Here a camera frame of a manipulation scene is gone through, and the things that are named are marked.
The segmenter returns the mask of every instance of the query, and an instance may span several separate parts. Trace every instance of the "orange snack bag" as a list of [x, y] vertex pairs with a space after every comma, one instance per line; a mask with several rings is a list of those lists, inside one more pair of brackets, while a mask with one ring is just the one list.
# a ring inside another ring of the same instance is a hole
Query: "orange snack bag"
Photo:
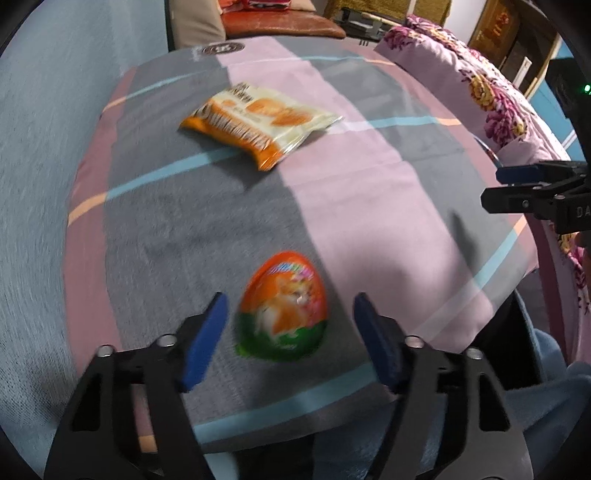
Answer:
[[267, 171], [313, 131], [340, 119], [282, 93], [242, 82], [211, 97], [180, 126], [249, 151], [258, 169]]

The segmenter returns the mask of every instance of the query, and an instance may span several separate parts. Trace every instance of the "floral blanket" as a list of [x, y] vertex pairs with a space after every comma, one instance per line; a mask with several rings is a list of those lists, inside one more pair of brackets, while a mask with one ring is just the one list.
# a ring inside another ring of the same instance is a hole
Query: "floral blanket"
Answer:
[[569, 159], [523, 94], [449, 30], [411, 15], [375, 51], [427, 87], [503, 165]]
[[[548, 125], [509, 80], [449, 30], [411, 15], [375, 51], [404, 68], [498, 156], [503, 166], [569, 160]], [[538, 249], [550, 330], [567, 361], [591, 363], [591, 303], [575, 234], [528, 223]]]

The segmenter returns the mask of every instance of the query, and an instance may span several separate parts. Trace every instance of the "screw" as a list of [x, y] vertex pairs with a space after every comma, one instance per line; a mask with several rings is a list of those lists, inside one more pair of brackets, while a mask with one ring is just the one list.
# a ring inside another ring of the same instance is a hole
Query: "screw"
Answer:
[[484, 353], [482, 353], [478, 348], [469, 348], [466, 350], [466, 355], [472, 360], [482, 360], [484, 358]]
[[404, 343], [410, 348], [423, 348], [425, 346], [423, 339], [414, 335], [406, 337]]
[[96, 351], [96, 356], [104, 358], [106, 356], [113, 355], [114, 351], [115, 351], [115, 349], [113, 348], [112, 345], [101, 345], [100, 347], [98, 347], [98, 349]]
[[166, 348], [169, 346], [173, 346], [175, 343], [177, 343], [177, 338], [174, 335], [170, 334], [162, 335], [162, 337], [156, 340], [156, 343], [158, 344], [158, 346]]

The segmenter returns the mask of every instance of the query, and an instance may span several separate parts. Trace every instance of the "pink stripe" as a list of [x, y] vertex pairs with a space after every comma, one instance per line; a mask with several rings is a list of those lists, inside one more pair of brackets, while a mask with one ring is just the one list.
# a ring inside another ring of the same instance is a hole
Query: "pink stripe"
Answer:
[[[128, 71], [111, 96], [111, 101], [129, 92], [135, 69]], [[111, 147], [117, 140], [116, 125], [123, 114], [121, 103], [105, 112], [97, 124], [90, 146], [79, 165], [70, 197], [70, 210], [82, 201], [108, 189]], [[105, 283], [106, 241], [104, 209], [99, 205], [83, 215], [66, 231], [63, 275], [66, 295], [68, 341], [79, 375], [104, 344], [122, 349], [121, 336]], [[136, 396], [136, 405], [141, 402]], [[151, 434], [147, 409], [136, 407], [140, 435]]]
[[[362, 55], [369, 60], [388, 62], [386, 64], [373, 63], [372, 65], [394, 78], [409, 95], [420, 100], [421, 103], [427, 106], [434, 117], [455, 117], [447, 107], [445, 107], [425, 86], [423, 86], [423, 84], [416, 81], [412, 75], [408, 74], [402, 68], [381, 56], [379, 53], [355, 43], [346, 43], [346, 49], [358, 55]], [[496, 180], [496, 167], [492, 164], [488, 156], [483, 153], [482, 147], [478, 145], [476, 140], [474, 140], [468, 129], [463, 125], [450, 125], [447, 129], [464, 148], [466, 154], [472, 161], [474, 168], [480, 174], [484, 184], [488, 187], [499, 186], [499, 183]], [[515, 226], [521, 218], [521, 215], [506, 215], [505, 218], [511, 226]], [[529, 259], [527, 271], [530, 272], [538, 266], [534, 237], [530, 232], [522, 232], [519, 236], [518, 242], [523, 249], [526, 258]]]
[[[256, 52], [249, 46], [243, 52]], [[265, 48], [265, 54], [293, 57], [269, 38]], [[219, 58], [229, 64], [233, 83], [249, 81], [274, 88], [336, 111], [347, 121], [364, 120], [307, 61], [286, 62], [270, 71], [256, 64], [233, 66], [233, 59], [224, 57]], [[380, 312], [411, 331], [472, 283], [470, 308], [454, 324], [458, 329], [472, 328], [490, 320], [494, 313], [490, 301], [473, 283], [415, 171], [378, 131], [324, 136], [299, 148], [279, 168], [345, 306], [365, 291]], [[466, 338], [438, 340], [449, 350], [461, 350], [469, 343]]]
[[540, 281], [542, 283], [542, 291], [544, 292], [546, 311], [548, 312], [550, 333], [560, 346], [560, 350], [562, 351], [564, 358], [568, 361], [569, 355], [564, 335], [563, 306], [562, 300], [560, 298], [558, 276], [556, 275], [556, 269], [554, 268], [554, 260], [550, 247], [551, 240], [548, 240], [544, 226], [540, 220], [535, 218], [533, 215], [527, 215], [526, 217], [538, 246]]

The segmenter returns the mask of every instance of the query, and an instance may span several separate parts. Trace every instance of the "bed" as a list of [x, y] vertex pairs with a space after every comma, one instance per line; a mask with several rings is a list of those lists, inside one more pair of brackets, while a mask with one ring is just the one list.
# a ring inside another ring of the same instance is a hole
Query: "bed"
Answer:
[[[195, 47], [128, 72], [103, 109], [70, 200], [66, 325], [81, 371], [104, 343], [176, 329], [283, 250], [325, 282], [326, 337], [293, 363], [236, 353], [233, 321], [187, 397], [207, 452], [279, 442], [391, 401], [351, 321], [365, 291], [408, 333], [464, 350], [536, 265], [525, 218], [479, 204], [495, 167], [422, 85], [367, 48], [257, 37]], [[343, 116], [258, 172], [239, 150], [178, 129], [225, 87], [250, 82]], [[146, 444], [150, 430], [142, 424]]]
[[[482, 190], [496, 185], [480, 145], [369, 49], [258, 37], [225, 54], [165, 54], [163, 28], [128, 38], [138, 16], [96, 4], [58, 38], [69, 46], [58, 54], [46, 51], [64, 31], [53, 26], [74, 13], [65, 0], [40, 8], [0, 60], [12, 92], [0, 114], [0, 192], [14, 211], [1, 246], [0, 424], [35, 470], [99, 345], [143, 346], [218, 290], [235, 312], [250, 276], [280, 250], [302, 252], [322, 276], [326, 337], [300, 362], [242, 359], [230, 322], [206, 380], [186, 397], [207, 452], [329, 429], [391, 401], [350, 320], [357, 292], [408, 333], [462, 351], [535, 268], [525, 219], [480, 207]], [[110, 53], [93, 42], [76, 49], [76, 34], [107, 27], [116, 32]], [[42, 60], [35, 75], [22, 55]], [[178, 130], [205, 99], [243, 80], [343, 121], [269, 174], [240, 151]]]
[[[375, 51], [409, 72], [489, 147], [503, 166], [569, 160], [568, 153], [534, 108], [498, 69], [455, 35], [410, 15], [392, 28]], [[591, 303], [574, 235], [528, 218], [540, 260], [539, 275], [550, 332], [568, 362], [591, 361]]]

